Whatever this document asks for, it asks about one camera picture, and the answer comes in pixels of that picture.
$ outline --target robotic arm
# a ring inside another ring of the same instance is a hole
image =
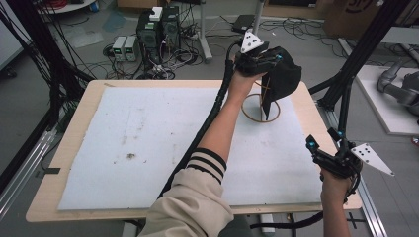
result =
[[[397,61],[384,71],[378,78],[377,89],[397,99],[397,102],[405,106],[411,114],[419,116],[419,71],[407,74],[400,88],[392,82],[397,77],[401,65],[402,61]]]

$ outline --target white device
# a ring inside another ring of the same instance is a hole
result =
[[[136,36],[127,37],[124,50],[126,51],[126,60],[136,61],[139,55],[138,38]]]
[[[248,52],[263,44],[263,41],[252,34],[252,29],[247,30],[244,34],[243,44],[241,45],[241,53]]]
[[[126,51],[124,50],[124,45],[126,44],[126,37],[118,37],[112,46],[112,50],[115,55],[116,61],[125,61],[126,60]]]
[[[351,149],[352,154],[360,158],[365,164],[370,165],[390,176],[394,176],[394,173],[388,168],[387,165],[379,158],[375,151],[370,147],[369,144],[364,143]]]
[[[151,22],[160,22],[161,14],[163,13],[162,7],[153,7],[154,14],[150,15]]]

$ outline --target striped cuff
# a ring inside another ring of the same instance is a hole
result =
[[[194,168],[209,173],[221,184],[227,166],[225,161],[215,152],[205,148],[197,148],[186,168]]]

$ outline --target black pole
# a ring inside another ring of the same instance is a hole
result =
[[[320,107],[333,111],[338,100],[342,98],[341,113],[339,116],[339,130],[346,130],[351,86],[354,79],[376,47],[381,43],[398,16],[409,4],[409,0],[387,0],[381,6],[377,15],[362,35],[354,51],[346,60],[341,71],[329,80],[309,89],[311,94],[327,87],[326,94],[318,101]]]

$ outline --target wooden table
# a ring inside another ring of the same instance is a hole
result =
[[[76,210],[59,211],[58,204],[65,189],[68,174],[90,124],[107,87],[183,87],[183,88],[219,88],[220,80],[175,80],[175,81],[131,81],[131,80],[96,80],[90,82],[86,92],[68,126],[60,145],[49,165],[50,168],[60,168],[56,175],[45,175],[41,186],[28,210],[27,220],[30,222],[64,221],[64,220],[94,220],[94,219],[139,219],[144,218],[147,209],[117,209],[117,210]],[[293,106],[301,128],[305,135],[312,134],[321,149],[331,154],[336,153],[335,145],[327,133],[320,114],[314,105],[308,90],[302,82],[291,95]],[[360,208],[362,205],[358,195],[350,196],[345,204],[347,209]],[[262,214],[278,212],[299,212],[321,210],[320,203],[299,205],[258,205],[233,206],[235,214]]]

